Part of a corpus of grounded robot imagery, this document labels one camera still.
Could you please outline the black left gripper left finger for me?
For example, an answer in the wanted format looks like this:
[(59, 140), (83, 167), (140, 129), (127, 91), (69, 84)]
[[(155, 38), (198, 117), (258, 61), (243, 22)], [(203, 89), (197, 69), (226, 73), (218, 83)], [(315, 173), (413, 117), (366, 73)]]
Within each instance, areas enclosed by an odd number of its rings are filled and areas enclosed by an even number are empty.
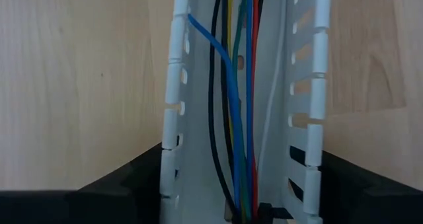
[(161, 144), (78, 191), (79, 223), (158, 223)]

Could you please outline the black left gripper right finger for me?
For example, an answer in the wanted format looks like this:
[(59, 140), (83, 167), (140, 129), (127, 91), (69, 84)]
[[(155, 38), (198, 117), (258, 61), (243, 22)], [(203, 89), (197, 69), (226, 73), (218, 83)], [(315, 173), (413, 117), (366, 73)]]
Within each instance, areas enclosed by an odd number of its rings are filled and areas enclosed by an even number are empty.
[(417, 224), (417, 189), (327, 152), (321, 174), (324, 224)]

